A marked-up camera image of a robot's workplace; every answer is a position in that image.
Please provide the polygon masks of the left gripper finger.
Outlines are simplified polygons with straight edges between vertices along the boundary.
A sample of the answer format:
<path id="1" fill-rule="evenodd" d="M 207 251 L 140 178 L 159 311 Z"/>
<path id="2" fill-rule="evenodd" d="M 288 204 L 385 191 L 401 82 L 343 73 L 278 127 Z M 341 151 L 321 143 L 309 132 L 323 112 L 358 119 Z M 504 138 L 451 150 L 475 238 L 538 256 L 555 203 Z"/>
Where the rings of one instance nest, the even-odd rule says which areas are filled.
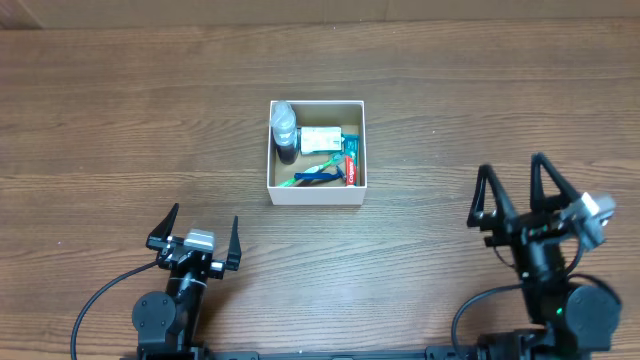
<path id="1" fill-rule="evenodd" d="M 149 233 L 146 247 L 151 250 L 162 250 L 169 244 L 169 236 L 179 211 L 179 204 L 175 203 L 166 217 Z"/>
<path id="2" fill-rule="evenodd" d="M 241 262 L 242 249 L 238 234 L 238 221 L 239 218 L 235 216 L 229 241 L 227 259 L 225 261 L 225 269 L 227 271 L 237 271 Z"/>

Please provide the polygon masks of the blue disposable razor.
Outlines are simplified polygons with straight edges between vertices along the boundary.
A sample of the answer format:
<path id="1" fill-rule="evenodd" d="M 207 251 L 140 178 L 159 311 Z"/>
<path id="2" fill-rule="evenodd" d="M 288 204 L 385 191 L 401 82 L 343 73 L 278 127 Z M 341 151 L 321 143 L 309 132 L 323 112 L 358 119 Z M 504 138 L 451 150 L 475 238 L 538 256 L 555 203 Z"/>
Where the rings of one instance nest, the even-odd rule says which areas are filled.
<path id="1" fill-rule="evenodd" d="M 335 173 L 325 173 L 323 170 L 295 173 L 294 179 L 296 181 L 332 181 L 337 179 L 345 180 L 346 175 L 340 167 L 337 167 Z"/>

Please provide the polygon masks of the green soap bar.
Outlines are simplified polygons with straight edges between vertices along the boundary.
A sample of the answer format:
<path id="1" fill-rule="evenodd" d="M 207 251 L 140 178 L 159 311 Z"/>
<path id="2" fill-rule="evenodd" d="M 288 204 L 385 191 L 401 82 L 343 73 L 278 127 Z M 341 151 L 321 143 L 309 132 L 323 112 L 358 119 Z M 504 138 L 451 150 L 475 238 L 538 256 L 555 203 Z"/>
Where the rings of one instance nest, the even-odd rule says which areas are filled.
<path id="1" fill-rule="evenodd" d="M 342 149 L 342 129 L 340 127 L 301 127 L 300 152 L 331 153 Z"/>

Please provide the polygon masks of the green white toothbrush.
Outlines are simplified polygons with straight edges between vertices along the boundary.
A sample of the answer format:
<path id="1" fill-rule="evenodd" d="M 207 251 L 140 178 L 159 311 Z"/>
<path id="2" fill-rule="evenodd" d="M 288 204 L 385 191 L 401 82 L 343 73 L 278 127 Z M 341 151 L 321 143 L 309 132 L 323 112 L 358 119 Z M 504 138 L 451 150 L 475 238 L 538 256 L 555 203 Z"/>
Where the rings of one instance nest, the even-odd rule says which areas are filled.
<path id="1" fill-rule="evenodd" d="M 338 152 L 333 154 L 326 162 L 308 168 L 303 172 L 297 172 L 294 176 L 279 184 L 279 187 L 291 187 L 298 182 L 313 182 L 313 181 L 331 181 L 337 179 L 344 179 L 345 174 L 340 168 L 340 164 L 344 162 L 346 154 Z M 335 168 L 334 173 L 326 173 L 326 170 L 330 167 Z"/>

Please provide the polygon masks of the clear pump soap bottle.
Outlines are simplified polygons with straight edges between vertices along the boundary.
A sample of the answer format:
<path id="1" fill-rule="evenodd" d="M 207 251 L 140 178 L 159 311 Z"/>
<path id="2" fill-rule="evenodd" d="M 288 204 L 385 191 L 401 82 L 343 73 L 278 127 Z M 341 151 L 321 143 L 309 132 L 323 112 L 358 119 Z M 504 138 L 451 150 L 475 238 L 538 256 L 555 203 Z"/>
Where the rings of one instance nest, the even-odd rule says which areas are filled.
<path id="1" fill-rule="evenodd" d="M 270 126 L 281 162 L 293 164 L 299 152 L 298 127 L 295 111 L 287 101 L 273 105 Z"/>

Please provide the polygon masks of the red green toothpaste tube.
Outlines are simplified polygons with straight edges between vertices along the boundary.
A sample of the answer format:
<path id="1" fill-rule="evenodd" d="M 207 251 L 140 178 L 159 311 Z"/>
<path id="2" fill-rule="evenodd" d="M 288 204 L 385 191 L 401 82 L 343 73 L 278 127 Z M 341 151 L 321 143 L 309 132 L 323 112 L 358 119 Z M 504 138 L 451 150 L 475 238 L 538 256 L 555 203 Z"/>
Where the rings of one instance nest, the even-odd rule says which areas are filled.
<path id="1" fill-rule="evenodd" d="M 345 153 L 346 184 L 348 186 L 356 186 L 358 183 L 359 136 L 344 134 L 342 140 Z"/>

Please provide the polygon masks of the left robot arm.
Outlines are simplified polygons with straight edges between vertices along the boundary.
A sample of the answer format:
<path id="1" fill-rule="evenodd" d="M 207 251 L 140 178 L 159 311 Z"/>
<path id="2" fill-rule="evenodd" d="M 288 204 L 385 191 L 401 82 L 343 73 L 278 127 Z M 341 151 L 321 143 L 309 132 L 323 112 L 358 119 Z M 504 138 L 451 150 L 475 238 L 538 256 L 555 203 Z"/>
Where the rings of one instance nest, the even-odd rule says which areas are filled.
<path id="1" fill-rule="evenodd" d="M 179 205 L 174 204 L 146 240 L 146 247 L 156 252 L 156 266 L 167 270 L 169 278 L 165 290 L 143 295 L 133 307 L 138 359 L 210 359 L 211 350 L 195 339 L 208 281 L 221 279 L 240 266 L 237 221 L 232 225 L 227 257 L 217 260 L 214 233 L 192 229 L 184 237 L 172 234 L 178 211 Z"/>

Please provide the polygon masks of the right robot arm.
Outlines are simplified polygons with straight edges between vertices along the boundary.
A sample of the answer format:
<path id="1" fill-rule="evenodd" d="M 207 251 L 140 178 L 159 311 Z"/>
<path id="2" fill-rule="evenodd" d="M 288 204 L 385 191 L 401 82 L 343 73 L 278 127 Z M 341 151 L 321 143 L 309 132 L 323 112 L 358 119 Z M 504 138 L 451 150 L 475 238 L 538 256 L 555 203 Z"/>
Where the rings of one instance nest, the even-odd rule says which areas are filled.
<path id="1" fill-rule="evenodd" d="M 604 244 L 614 215 L 611 195 L 578 191 L 542 153 L 531 158 L 530 210 L 516 211 L 489 164 L 479 167 L 467 225 L 485 245 L 510 249 L 512 286 L 481 292 L 461 305 L 450 332 L 461 359 L 588 359 L 610 350 L 623 306 L 605 281 L 577 272 L 583 255 Z M 464 312 L 510 290 L 521 291 L 532 328 L 485 334 L 465 348 L 456 335 Z"/>

